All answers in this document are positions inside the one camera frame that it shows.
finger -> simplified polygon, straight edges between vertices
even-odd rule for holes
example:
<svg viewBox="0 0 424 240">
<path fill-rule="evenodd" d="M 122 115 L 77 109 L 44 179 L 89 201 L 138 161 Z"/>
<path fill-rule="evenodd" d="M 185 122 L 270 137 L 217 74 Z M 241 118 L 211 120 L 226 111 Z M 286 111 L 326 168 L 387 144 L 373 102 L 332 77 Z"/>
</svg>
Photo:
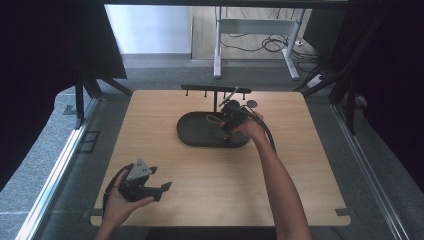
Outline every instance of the finger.
<svg viewBox="0 0 424 240">
<path fill-rule="evenodd" d="M 137 202 L 133 202 L 132 207 L 133 209 L 141 208 L 146 206 L 147 204 L 153 202 L 155 199 L 153 197 L 145 197 L 143 199 L 138 200 Z"/>
<path fill-rule="evenodd" d="M 113 185 L 115 186 L 121 185 L 122 179 L 124 178 L 125 174 L 127 174 L 127 172 L 128 172 L 128 169 L 125 169 L 124 171 L 122 171 L 121 174 L 119 174 L 119 176 L 116 178 L 115 184 Z"/>
</svg>

white panel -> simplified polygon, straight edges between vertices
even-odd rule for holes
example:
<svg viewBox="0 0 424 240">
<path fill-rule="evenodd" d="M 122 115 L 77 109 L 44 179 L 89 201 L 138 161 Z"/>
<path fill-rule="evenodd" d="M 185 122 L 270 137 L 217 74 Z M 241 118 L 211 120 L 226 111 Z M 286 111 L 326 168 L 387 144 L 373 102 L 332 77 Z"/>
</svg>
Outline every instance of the white panel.
<svg viewBox="0 0 424 240">
<path fill-rule="evenodd" d="M 191 53 L 190 7 L 105 7 L 121 54 Z"/>
</svg>

gray carpet floor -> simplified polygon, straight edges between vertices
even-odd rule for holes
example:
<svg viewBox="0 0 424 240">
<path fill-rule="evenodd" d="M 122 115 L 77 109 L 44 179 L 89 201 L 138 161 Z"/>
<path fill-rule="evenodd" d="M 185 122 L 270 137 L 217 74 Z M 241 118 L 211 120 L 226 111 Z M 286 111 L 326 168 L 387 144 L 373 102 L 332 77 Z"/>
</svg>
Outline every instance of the gray carpet floor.
<svg viewBox="0 0 424 240">
<path fill-rule="evenodd" d="M 221 79 L 214 79 L 209 63 L 182 61 L 127 68 L 128 80 L 117 80 L 132 90 L 180 89 L 181 84 L 238 86 L 253 91 L 291 91 L 299 82 L 292 81 L 285 68 L 263 63 L 227 62 Z M 98 134 L 92 143 L 81 143 L 65 172 L 35 239 L 94 239 L 97 228 L 89 223 L 103 175 L 130 97 L 103 82 L 104 92 L 94 110 L 89 131 Z M 327 100 L 331 86 L 308 97 L 307 104 L 318 134 L 333 168 L 352 222 L 346 227 L 312 227 L 314 239 L 394 239 L 370 187 L 355 161 L 336 116 Z M 74 104 L 73 89 L 59 94 L 55 112 L 45 130 L 25 159 L 22 167 L 0 194 L 0 238 L 14 239 L 38 196 L 45 179 L 60 154 L 75 116 L 63 115 Z M 357 137 L 378 179 L 399 213 L 410 239 L 424 239 L 424 195 L 390 149 L 369 127 L 361 111 L 356 112 Z M 122 227 L 117 239 L 145 239 L 148 228 Z"/>
</svg>

black stand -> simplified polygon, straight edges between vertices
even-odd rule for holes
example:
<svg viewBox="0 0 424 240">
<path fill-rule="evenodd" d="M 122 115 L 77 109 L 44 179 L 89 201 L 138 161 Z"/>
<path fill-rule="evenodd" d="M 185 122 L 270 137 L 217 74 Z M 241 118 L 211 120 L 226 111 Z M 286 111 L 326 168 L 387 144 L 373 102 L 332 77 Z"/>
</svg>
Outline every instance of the black stand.
<svg viewBox="0 0 424 240">
<path fill-rule="evenodd" d="M 181 89 L 187 91 L 186 96 L 188 96 L 189 90 L 205 91 L 205 97 L 208 91 L 214 92 L 213 112 L 189 112 L 178 121 L 177 133 L 183 143 L 196 147 L 238 148 L 249 142 L 249 138 L 241 133 L 227 135 L 219 123 L 211 122 L 207 119 L 208 115 L 219 119 L 223 118 L 222 113 L 217 112 L 218 92 L 234 92 L 235 88 L 182 85 Z M 252 90 L 250 89 L 239 88 L 236 93 L 246 94 L 251 92 Z"/>
</svg>

floor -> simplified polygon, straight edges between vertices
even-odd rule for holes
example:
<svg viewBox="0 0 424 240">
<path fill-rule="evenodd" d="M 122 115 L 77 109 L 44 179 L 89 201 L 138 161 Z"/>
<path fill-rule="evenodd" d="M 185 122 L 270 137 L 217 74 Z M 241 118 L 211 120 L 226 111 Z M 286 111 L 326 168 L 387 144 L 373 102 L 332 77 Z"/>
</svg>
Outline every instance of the floor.
<svg viewBox="0 0 424 240">
<path fill-rule="evenodd" d="M 132 90 L 179 89 L 181 84 L 198 83 L 291 91 L 299 84 L 290 79 L 281 56 L 225 60 L 219 80 L 212 76 L 210 58 L 193 60 L 184 54 L 123 58 L 128 80 L 117 81 Z M 308 70 L 313 63 L 298 66 Z M 302 79 L 308 72 L 299 74 Z M 96 234 L 97 228 L 90 224 L 89 217 L 95 214 L 94 202 L 130 100 L 104 82 L 99 84 L 104 92 L 101 99 L 92 100 L 85 94 L 86 112 L 91 113 L 87 115 L 86 132 L 69 158 L 50 204 L 38 219 L 34 239 L 93 239 Z M 346 131 L 341 124 L 344 105 L 329 104 L 330 91 L 331 86 L 306 101 L 352 223 L 346 227 L 312 227 L 314 239 L 424 239 L 424 194 L 370 128 L 361 108 L 355 112 L 356 135 Z M 0 193 L 0 238 L 14 239 L 18 233 L 23 234 L 21 226 L 74 132 L 74 97 L 72 88 L 57 96 L 46 128 Z M 146 239 L 149 230 L 122 227 L 117 239 Z"/>
</svg>

